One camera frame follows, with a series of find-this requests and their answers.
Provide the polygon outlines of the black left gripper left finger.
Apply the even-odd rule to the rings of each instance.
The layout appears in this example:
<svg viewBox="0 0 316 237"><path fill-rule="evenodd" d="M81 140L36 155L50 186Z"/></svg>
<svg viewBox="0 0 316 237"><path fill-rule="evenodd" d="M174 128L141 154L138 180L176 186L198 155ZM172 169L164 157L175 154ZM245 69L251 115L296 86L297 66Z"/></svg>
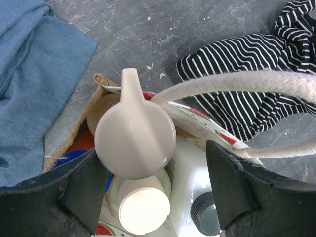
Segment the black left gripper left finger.
<svg viewBox="0 0 316 237"><path fill-rule="evenodd" d="M0 189L2 237L90 237L108 170L91 149L42 175Z"/></svg>

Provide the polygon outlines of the orange bottle with blue cap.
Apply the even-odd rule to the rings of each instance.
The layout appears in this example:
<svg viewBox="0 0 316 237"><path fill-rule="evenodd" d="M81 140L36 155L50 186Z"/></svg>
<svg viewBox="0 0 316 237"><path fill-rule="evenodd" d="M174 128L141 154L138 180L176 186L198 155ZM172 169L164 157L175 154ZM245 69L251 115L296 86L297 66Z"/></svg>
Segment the orange bottle with blue cap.
<svg viewBox="0 0 316 237"><path fill-rule="evenodd" d="M90 130L85 131L77 137L74 143L65 151L63 159L57 161L54 167L61 166L77 157L83 155L94 147L94 136Z"/></svg>

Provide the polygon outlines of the beige pump lotion bottle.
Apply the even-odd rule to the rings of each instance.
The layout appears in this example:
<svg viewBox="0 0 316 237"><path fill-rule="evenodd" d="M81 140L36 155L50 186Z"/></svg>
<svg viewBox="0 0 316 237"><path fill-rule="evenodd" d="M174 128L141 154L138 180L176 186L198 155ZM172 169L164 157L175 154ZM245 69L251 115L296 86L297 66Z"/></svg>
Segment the beige pump lotion bottle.
<svg viewBox="0 0 316 237"><path fill-rule="evenodd" d="M86 121L100 162L116 176L148 178L174 153L174 123L164 109L145 99L135 68L123 69L120 94L97 99Z"/></svg>

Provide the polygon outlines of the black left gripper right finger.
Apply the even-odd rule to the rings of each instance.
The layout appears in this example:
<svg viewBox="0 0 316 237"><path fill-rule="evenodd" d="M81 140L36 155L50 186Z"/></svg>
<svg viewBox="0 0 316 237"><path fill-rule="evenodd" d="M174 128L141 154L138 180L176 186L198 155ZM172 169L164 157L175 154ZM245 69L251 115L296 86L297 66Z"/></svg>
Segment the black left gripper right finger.
<svg viewBox="0 0 316 237"><path fill-rule="evenodd" d="M220 227L228 237L314 237L316 186L294 180L206 142Z"/></svg>

